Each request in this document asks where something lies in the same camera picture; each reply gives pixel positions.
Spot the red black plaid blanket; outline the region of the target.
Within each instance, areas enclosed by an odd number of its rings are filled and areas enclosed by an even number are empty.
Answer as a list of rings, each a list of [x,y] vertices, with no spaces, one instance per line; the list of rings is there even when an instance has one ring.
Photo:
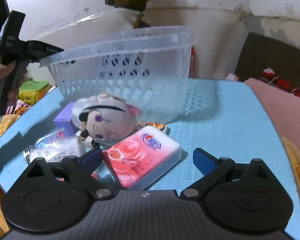
[[[259,77],[259,80],[270,86],[284,90],[289,94],[300,97],[300,88],[291,84],[288,80],[281,78],[272,68],[265,68]]]

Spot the white-haired plush doll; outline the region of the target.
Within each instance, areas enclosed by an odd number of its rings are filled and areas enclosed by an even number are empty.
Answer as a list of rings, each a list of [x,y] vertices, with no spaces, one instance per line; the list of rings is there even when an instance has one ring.
[[[74,102],[71,120],[81,131],[80,137],[91,137],[93,144],[113,146],[136,132],[142,111],[125,99],[100,93]]]

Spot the clear plastic perforated basket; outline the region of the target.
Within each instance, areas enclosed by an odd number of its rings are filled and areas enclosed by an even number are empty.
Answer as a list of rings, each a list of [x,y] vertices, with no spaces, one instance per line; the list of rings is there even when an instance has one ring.
[[[95,37],[41,59],[65,100],[100,93],[124,98],[142,120],[168,123],[185,110],[193,33],[160,26]]]

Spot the red patterned gift box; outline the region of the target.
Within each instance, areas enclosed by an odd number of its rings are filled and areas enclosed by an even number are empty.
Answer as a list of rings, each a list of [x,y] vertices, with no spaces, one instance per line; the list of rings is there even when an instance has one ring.
[[[191,47],[189,78],[194,77],[195,71],[196,71],[196,51],[194,47]]]

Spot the green yellow tin box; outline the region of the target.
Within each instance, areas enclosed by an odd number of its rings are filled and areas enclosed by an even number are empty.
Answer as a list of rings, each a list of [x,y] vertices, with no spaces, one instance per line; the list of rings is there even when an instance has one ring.
[[[49,89],[50,84],[47,81],[24,81],[19,88],[19,99],[33,106]]]

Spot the white bottle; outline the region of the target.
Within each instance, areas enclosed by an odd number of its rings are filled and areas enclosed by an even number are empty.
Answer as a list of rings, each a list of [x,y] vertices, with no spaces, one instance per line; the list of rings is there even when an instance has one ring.
[[[86,153],[82,139],[76,135],[66,135],[63,128],[57,129],[41,138],[34,145],[23,150],[27,164],[36,158],[44,158],[47,162],[59,162],[67,156],[81,157]]]

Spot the pink pillow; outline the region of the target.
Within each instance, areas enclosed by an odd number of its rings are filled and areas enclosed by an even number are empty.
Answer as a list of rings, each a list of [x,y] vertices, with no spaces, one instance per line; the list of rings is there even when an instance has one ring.
[[[279,135],[300,152],[300,98],[257,79],[250,78],[244,83],[259,98]]]

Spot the pink tissue pack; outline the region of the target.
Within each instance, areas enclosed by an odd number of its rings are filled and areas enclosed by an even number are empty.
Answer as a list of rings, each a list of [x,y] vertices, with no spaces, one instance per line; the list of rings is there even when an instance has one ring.
[[[145,126],[103,152],[116,181],[129,190],[144,190],[181,159],[179,143],[153,126]]]

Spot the purple cube box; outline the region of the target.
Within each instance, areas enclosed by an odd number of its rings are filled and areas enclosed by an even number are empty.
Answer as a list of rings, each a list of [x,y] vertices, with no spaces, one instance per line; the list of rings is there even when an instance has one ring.
[[[78,128],[74,125],[71,118],[74,104],[74,102],[68,103],[53,120],[55,127],[57,129],[63,129],[66,136],[75,135],[78,131]]]

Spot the dark wooden headboard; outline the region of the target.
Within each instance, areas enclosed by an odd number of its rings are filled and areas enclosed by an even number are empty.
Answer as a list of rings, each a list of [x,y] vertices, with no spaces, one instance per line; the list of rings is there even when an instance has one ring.
[[[241,81],[259,78],[267,68],[300,88],[300,49],[250,32],[239,56],[235,75]]]

